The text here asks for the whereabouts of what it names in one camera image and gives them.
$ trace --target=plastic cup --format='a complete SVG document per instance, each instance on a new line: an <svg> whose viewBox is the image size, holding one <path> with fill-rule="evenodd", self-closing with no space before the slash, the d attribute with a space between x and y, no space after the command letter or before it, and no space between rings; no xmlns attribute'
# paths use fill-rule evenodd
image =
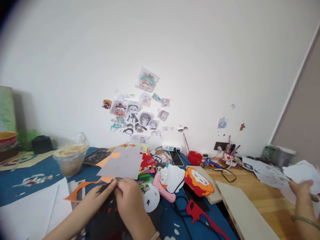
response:
<svg viewBox="0 0 320 240"><path fill-rule="evenodd" d="M196 151L190 151L188 154L188 160L193 166L200 166L202 155Z"/></svg>

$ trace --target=hand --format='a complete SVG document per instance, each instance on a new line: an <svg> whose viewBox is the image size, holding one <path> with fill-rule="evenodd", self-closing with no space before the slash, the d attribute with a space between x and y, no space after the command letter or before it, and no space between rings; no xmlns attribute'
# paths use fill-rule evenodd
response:
<svg viewBox="0 0 320 240"><path fill-rule="evenodd" d="M130 178L121 179L114 190L118 211L134 240L150 240L156 229L146 211L139 184Z"/></svg>

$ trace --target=sketch paper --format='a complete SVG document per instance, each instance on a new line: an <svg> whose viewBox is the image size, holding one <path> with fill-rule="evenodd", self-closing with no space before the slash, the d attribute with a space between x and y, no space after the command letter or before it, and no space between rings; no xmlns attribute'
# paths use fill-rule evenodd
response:
<svg viewBox="0 0 320 240"><path fill-rule="evenodd" d="M149 93L143 92L140 95L139 102L149 107L151 103L151 99L152 99L152 96Z"/></svg>
<svg viewBox="0 0 320 240"><path fill-rule="evenodd" d="M159 77L145 67L141 67L136 85L147 92L153 92Z"/></svg>

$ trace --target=cartoon character face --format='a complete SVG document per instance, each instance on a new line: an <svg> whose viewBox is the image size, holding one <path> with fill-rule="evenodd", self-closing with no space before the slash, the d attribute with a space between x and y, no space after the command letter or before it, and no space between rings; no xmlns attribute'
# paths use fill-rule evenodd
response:
<svg viewBox="0 0 320 240"><path fill-rule="evenodd" d="M209 186L209 181L205 179L204 176L200 175L198 172L196 172L194 169L191 170L191 174L196 180L196 182L201 183L205 186Z"/></svg>

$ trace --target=paper mask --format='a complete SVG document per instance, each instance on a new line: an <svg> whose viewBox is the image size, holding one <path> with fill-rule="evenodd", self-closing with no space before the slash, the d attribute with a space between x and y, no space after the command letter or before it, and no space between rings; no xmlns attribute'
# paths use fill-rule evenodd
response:
<svg viewBox="0 0 320 240"><path fill-rule="evenodd" d="M208 196L214 192L212 183L198 173L194 168L187 168L184 181L199 197Z"/></svg>
<svg viewBox="0 0 320 240"><path fill-rule="evenodd" d="M147 92L153 92L158 80L159 77L157 75L145 67L141 67L136 85Z"/></svg>

